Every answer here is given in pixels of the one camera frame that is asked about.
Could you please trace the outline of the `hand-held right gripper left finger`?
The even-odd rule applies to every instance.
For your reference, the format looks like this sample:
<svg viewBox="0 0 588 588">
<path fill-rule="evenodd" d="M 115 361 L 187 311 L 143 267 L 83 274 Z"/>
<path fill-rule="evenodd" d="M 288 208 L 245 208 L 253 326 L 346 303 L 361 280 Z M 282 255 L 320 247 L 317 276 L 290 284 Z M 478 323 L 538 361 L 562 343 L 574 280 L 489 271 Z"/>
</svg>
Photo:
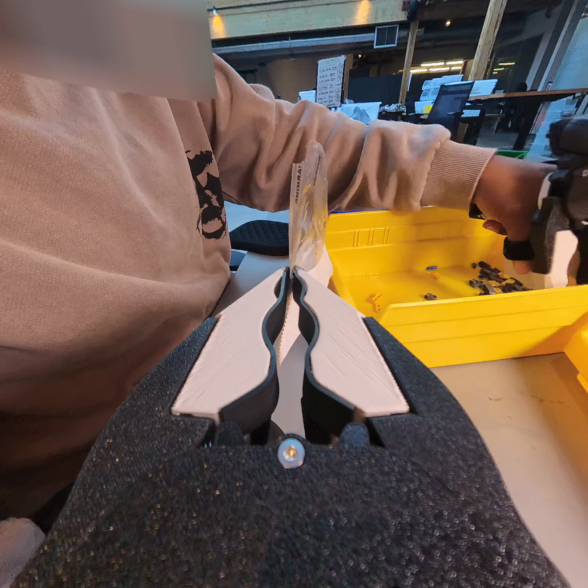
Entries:
<svg viewBox="0 0 588 588">
<path fill-rule="evenodd" d="M 244 435 L 271 420 L 279 399 L 274 343 L 289 287 L 290 268 L 280 268 L 217 314 L 173 415 L 232 422 Z"/>
</svg>

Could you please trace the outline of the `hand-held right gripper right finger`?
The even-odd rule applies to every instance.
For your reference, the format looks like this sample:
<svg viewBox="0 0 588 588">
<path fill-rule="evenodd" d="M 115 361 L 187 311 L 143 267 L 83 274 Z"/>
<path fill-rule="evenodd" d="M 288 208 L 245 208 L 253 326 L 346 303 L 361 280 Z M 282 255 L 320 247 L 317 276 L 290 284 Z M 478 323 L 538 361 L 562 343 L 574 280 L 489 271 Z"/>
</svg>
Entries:
<svg viewBox="0 0 588 588">
<path fill-rule="evenodd" d="M 302 269 L 292 275 L 307 343 L 301 408 L 308 440 L 333 440 L 350 423 L 406 415 L 410 406 L 367 318 Z"/>
</svg>

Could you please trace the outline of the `clear plastic bag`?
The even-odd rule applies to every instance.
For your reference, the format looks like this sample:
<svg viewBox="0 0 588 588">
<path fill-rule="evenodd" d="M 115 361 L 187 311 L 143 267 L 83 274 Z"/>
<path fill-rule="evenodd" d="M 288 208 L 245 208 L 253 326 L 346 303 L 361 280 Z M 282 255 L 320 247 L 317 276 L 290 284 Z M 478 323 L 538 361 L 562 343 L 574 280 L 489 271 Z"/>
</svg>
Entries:
<svg viewBox="0 0 588 588">
<path fill-rule="evenodd" d="M 298 339 L 300 310 L 293 292 L 295 277 L 304 278 L 308 292 L 319 292 L 325 298 L 333 274 L 327 253 L 328 217 L 326 155 L 317 142 L 308 144 L 304 160 L 292 166 L 289 204 L 289 267 L 285 269 L 286 285 L 278 291 L 277 309 L 273 312 L 273 343 L 276 369 L 282 370 L 290 349 Z"/>
</svg>

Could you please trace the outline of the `person's left forearm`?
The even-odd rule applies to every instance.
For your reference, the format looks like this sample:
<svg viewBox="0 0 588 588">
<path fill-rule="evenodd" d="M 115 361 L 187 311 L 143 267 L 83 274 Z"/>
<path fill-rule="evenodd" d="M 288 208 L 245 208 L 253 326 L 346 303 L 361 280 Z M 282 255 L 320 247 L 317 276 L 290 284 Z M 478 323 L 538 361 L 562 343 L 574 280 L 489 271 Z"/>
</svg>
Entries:
<svg viewBox="0 0 588 588">
<path fill-rule="evenodd" d="M 285 210 L 292 164 L 312 141 L 327 163 L 330 210 L 388 209 L 414 212 L 427 206 L 467 210 L 496 151 L 457 143 L 439 125 L 353 121 L 301 101 L 276 102 L 266 210 Z"/>
</svg>

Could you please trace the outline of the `grey desk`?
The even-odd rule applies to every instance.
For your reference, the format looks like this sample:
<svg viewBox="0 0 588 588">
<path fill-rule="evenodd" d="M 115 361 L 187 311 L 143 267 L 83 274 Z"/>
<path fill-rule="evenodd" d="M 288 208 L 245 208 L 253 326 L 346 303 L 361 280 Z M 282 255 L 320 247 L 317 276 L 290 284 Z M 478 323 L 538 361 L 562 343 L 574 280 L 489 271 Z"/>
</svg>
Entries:
<svg viewBox="0 0 588 588">
<path fill-rule="evenodd" d="M 587 587 L 587 392 L 564 351 L 430 368 L 484 437 L 538 542 Z"/>
</svg>

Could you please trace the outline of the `person's left hand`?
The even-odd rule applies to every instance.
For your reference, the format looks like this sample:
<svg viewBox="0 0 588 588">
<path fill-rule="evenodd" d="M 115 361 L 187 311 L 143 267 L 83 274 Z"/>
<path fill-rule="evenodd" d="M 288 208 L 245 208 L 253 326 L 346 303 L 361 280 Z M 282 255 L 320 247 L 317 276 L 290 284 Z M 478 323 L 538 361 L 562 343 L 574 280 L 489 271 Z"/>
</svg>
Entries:
<svg viewBox="0 0 588 588">
<path fill-rule="evenodd" d="M 541 188 L 554 165 L 494 155 L 477 183 L 472 203 L 483 214 L 483 228 L 509 239 L 529 239 Z"/>
</svg>

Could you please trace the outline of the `wooden table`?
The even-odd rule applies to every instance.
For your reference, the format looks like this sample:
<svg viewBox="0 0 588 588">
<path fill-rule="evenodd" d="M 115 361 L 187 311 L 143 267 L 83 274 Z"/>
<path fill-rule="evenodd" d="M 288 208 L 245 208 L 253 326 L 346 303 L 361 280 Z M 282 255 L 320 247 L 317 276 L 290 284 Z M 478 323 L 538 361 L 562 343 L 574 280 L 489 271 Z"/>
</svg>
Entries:
<svg viewBox="0 0 588 588">
<path fill-rule="evenodd" d="M 523 151 L 527 137 L 533 128 L 541 105 L 569 98 L 570 96 L 583 98 L 586 95 L 587 88 L 550 89 L 548 91 L 509 92 L 504 94 L 494 93 L 491 95 L 471 96 L 468 99 L 468 102 L 472 104 L 475 109 L 483 109 L 487 103 L 493 100 L 503 101 L 511 99 L 515 100 L 518 104 L 522 104 L 523 109 L 528 113 L 528 117 L 520 127 L 520 131 L 511 150 Z"/>
</svg>

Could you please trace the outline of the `pile of small mixed pieces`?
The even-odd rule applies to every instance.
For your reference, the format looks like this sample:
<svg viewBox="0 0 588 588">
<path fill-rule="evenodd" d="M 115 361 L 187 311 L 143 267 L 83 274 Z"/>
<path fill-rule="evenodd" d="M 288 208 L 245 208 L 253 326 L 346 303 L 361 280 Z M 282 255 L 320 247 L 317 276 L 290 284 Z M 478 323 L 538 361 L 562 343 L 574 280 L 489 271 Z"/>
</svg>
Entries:
<svg viewBox="0 0 588 588">
<path fill-rule="evenodd" d="M 532 292 L 534 289 L 490 263 L 465 266 L 429 266 L 415 287 L 420 300 L 470 299 Z"/>
</svg>

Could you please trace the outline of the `black office chair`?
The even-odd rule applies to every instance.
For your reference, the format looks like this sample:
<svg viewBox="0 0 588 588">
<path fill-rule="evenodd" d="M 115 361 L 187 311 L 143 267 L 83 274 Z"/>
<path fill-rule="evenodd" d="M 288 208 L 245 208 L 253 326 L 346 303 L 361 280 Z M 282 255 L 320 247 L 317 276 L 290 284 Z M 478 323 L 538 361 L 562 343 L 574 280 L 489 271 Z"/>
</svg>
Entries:
<svg viewBox="0 0 588 588">
<path fill-rule="evenodd" d="M 441 85 L 426 123 L 443 126 L 455 134 L 473 86 L 474 81 Z"/>
</svg>

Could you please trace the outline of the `whiteboard sign on stand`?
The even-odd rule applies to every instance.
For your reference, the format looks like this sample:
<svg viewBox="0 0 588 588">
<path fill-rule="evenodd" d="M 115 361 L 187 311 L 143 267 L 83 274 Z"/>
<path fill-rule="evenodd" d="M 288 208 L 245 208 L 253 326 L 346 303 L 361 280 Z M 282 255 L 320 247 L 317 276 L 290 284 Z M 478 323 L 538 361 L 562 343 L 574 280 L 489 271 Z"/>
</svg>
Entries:
<svg viewBox="0 0 588 588">
<path fill-rule="evenodd" d="M 346 56 L 339 55 L 318 61 L 315 102 L 327 108 L 342 104 Z"/>
</svg>

